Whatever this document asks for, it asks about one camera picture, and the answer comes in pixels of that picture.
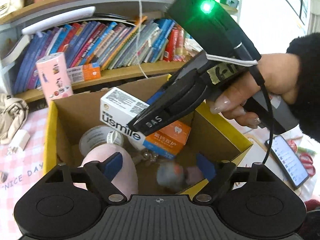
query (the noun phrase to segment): pink gingham tablecloth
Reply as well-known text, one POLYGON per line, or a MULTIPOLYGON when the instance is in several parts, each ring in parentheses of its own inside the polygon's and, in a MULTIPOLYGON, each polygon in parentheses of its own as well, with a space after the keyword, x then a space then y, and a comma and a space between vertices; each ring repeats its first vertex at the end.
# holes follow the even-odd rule
POLYGON ((48 109, 28 115, 22 129, 30 134, 24 151, 6 155, 7 145, 0 145, 0 170, 8 173, 5 183, 0 183, 0 239, 17 240, 21 237, 13 217, 17 201, 43 176, 44 133, 48 109))

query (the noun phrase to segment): smartphone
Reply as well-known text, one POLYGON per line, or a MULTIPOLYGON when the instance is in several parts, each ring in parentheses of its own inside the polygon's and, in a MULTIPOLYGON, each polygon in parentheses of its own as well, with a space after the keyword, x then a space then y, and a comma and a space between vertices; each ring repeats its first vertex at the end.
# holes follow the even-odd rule
POLYGON ((294 189, 299 188, 309 178, 299 158, 281 135, 273 138, 271 153, 276 158, 294 189))

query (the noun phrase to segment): pink object in box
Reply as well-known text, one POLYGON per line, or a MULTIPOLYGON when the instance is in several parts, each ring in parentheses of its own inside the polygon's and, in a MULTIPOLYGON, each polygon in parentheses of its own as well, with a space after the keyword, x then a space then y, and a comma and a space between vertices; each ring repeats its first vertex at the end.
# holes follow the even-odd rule
POLYGON ((47 103, 54 99, 73 95, 63 52, 39 59, 36 62, 36 66, 47 103))

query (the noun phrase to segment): ribbed gray surface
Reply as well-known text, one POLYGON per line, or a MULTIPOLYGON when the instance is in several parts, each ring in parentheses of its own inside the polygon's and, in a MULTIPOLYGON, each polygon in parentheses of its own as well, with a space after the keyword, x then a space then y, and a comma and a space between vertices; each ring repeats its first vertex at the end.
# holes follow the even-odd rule
MULTIPOLYGON (((69 240, 249 240, 225 227, 210 207, 187 196, 133 196, 122 206, 109 207, 84 234, 69 240)), ((302 240, 293 235, 284 240, 302 240)))

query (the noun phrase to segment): green light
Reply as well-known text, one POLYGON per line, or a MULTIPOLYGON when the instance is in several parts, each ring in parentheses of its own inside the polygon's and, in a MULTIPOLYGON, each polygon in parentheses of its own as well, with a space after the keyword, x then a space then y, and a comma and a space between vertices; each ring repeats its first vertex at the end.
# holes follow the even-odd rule
POLYGON ((208 13, 211 13, 212 12, 212 9, 214 7, 214 4, 215 2, 212 1, 212 0, 207 0, 207 1, 203 1, 201 6, 200 6, 200 9, 205 13, 205 14, 208 14, 208 13))

